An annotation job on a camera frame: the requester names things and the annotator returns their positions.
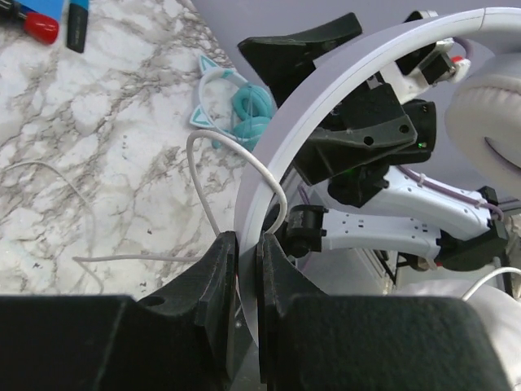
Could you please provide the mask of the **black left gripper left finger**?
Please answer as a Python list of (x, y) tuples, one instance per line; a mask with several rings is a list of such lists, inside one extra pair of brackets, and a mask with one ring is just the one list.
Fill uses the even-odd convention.
[(4, 390), (225, 390), (233, 374), (237, 242), (151, 295), (1, 299)]

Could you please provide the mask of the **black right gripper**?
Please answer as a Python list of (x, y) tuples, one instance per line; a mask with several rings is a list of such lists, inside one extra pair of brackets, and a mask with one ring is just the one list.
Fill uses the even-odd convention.
[[(249, 37), (238, 49), (280, 106), (314, 72), (315, 59), (361, 34), (350, 12), (299, 33)], [(391, 166), (430, 159), (436, 130), (432, 101), (400, 103), (388, 83), (362, 85), (311, 133), (293, 165), (307, 185), (326, 182), (334, 200), (362, 206), (388, 188)]]

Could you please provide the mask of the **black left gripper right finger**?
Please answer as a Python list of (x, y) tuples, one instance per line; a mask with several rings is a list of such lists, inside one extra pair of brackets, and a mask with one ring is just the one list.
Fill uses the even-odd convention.
[(448, 297), (330, 296), (274, 235), (256, 249), (261, 381), (271, 390), (507, 390), (478, 314)]

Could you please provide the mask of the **teal cat-ear headphones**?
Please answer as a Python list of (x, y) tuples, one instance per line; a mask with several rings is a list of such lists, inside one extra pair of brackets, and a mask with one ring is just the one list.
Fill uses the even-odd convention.
[[(189, 124), (224, 134), (248, 151), (253, 151), (274, 116), (271, 95), (261, 86), (252, 84), (231, 68), (221, 67), (206, 55), (201, 55), (198, 63), (201, 78), (195, 88), (194, 109), (189, 116)], [(238, 88), (230, 100), (233, 114), (229, 129), (216, 125), (203, 105), (205, 86), (216, 80), (227, 81)]]

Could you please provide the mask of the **white headphones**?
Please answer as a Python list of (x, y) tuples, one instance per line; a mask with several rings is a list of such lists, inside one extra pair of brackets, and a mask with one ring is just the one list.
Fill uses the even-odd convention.
[(234, 210), (239, 241), (238, 291), (253, 338), (258, 337), (253, 249), (276, 192), (267, 179), (281, 179), (313, 128), (357, 84), (398, 57), (436, 38), (453, 35), (474, 40), (497, 55), (514, 52), (520, 48), (520, 9), (483, 7), (400, 24), (362, 37), (327, 59), (279, 109), (266, 132), (273, 142), (262, 140), (252, 156), (264, 170), (257, 173), (252, 167), (245, 169)]

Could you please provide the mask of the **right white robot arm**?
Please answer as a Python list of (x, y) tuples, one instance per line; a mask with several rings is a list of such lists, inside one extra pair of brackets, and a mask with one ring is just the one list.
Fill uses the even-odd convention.
[(421, 95), (441, 81), (473, 86), (456, 38), (498, 59), (520, 50), (520, 11), (485, 7), (438, 16), (414, 12), (403, 24), (363, 36), (354, 14), (301, 33), (249, 37), (243, 58), (268, 86), (277, 111), (247, 169), (234, 212), (238, 273), (256, 269), (256, 246), (273, 199), (271, 232), (293, 257), (324, 250), (396, 251), (453, 270), (475, 270), (501, 251), (496, 200), (408, 173), (436, 143), (436, 107)]

